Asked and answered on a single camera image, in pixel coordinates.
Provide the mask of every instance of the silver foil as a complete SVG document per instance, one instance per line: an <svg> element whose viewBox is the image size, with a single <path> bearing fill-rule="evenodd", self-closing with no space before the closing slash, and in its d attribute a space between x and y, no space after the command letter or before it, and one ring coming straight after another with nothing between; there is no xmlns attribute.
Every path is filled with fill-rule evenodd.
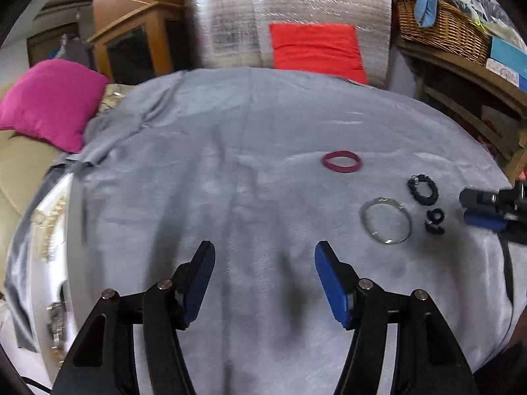
<svg viewBox="0 0 527 395"><path fill-rule="evenodd" d="M392 0L188 0L199 64L273 67L270 23L347 23L357 28L364 69L384 87Z"/></svg>

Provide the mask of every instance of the blue cloth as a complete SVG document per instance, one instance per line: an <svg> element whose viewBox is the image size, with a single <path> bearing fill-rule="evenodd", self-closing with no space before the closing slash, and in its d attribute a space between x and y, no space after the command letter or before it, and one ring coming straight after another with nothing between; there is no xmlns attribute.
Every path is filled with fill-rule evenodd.
<svg viewBox="0 0 527 395"><path fill-rule="evenodd" d="M434 26L437 16L438 0L417 0L415 2L414 16L417 25L421 28L430 28Z"/></svg>

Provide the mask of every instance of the wicker basket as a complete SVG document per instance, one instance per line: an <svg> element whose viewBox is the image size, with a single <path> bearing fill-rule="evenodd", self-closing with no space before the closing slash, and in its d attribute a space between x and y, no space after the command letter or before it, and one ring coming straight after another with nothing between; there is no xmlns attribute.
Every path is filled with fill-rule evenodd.
<svg viewBox="0 0 527 395"><path fill-rule="evenodd" d="M397 0L401 36L485 65L490 36L458 8L439 0L437 18L431 28L420 28L414 17L416 0Z"/></svg>

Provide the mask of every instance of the red rubber band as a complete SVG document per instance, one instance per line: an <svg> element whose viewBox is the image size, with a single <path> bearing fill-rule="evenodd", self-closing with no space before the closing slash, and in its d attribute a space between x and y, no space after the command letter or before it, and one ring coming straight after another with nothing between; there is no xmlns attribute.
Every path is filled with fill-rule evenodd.
<svg viewBox="0 0 527 395"><path fill-rule="evenodd" d="M334 163L329 162L329 160L333 159L334 157L349 157L357 163L353 166L338 166ZM360 168L362 168L362 160L360 159L360 157L348 150L332 151L331 153L324 155L324 157L322 158L322 164L328 169L331 169L332 171L341 172L345 174L348 172L356 172Z"/></svg>

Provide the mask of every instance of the white wall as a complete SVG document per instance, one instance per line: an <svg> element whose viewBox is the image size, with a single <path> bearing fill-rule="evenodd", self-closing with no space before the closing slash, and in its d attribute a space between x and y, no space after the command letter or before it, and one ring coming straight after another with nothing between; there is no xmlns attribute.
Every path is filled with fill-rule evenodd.
<svg viewBox="0 0 527 395"><path fill-rule="evenodd" d="M66 23L77 22L77 9L62 10L35 19L48 0L32 0L15 22L0 48L0 87L12 83L29 69L27 38ZM93 9L79 8L79 35L93 35Z"/></svg>
<svg viewBox="0 0 527 395"><path fill-rule="evenodd" d="M2 46L0 49L0 87L14 83L29 67L26 39Z"/></svg>
<svg viewBox="0 0 527 395"><path fill-rule="evenodd" d="M388 58L386 89L410 98L415 96L417 81L410 65L396 46L392 46Z"/></svg>

